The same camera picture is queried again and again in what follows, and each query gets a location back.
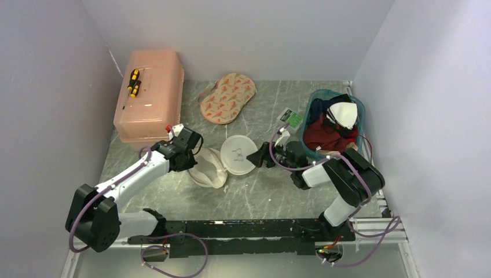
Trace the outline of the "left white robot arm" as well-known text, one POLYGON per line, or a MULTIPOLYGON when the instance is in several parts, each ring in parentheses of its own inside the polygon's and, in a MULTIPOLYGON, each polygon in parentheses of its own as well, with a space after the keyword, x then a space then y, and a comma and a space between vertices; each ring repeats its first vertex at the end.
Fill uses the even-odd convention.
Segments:
POLYGON ((197 165, 194 149, 201 149, 203 136, 183 125, 170 128, 168 141, 161 140, 139 150, 138 160, 113 178, 96 186, 81 185, 74 193, 65 229, 74 253, 106 250, 116 240, 141 236, 151 243, 168 237, 166 218, 155 210, 121 213, 143 187, 170 173, 197 165))

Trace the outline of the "patterned beige oven mitt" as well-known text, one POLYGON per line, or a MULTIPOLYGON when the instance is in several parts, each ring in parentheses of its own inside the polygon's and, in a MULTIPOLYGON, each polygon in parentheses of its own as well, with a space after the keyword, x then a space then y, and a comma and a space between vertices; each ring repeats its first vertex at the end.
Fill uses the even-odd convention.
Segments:
POLYGON ((240 73, 230 73, 199 94, 201 114, 209 122, 226 125, 234 121, 257 92, 254 81, 240 73))

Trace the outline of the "white mesh laundry bag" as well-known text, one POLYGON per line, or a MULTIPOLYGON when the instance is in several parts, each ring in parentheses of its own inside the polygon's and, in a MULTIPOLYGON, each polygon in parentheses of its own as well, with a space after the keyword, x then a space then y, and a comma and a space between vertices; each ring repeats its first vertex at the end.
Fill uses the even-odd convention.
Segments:
POLYGON ((197 165, 187 173, 195 184, 218 189, 226 184, 228 175, 246 175, 256 166, 247 159, 258 150, 256 143, 244 135, 227 138, 220 150, 203 147, 194 156, 197 165))

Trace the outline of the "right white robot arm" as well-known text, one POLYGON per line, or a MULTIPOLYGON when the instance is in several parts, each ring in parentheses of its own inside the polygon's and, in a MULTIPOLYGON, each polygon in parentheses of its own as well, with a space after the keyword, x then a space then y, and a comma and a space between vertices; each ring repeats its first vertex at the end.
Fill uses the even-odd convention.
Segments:
POLYGON ((335 187, 337 197, 318 218, 319 233, 325 240, 339 236, 342 225, 385 186, 380 171, 353 149, 309 162, 299 141, 285 146, 264 142, 247 160, 256 167, 265 164, 267 168, 278 166, 290 171, 294 185, 302 190, 328 184, 335 187))

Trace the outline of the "dark red bra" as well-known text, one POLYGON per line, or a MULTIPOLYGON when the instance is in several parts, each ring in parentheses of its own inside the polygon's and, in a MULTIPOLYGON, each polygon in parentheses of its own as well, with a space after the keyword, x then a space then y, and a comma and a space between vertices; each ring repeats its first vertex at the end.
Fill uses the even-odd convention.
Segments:
POLYGON ((307 126, 303 134, 303 142, 312 151, 342 153, 348 148, 358 150, 356 144, 358 135, 356 125, 348 129, 331 121, 326 113, 321 113, 319 120, 307 126))

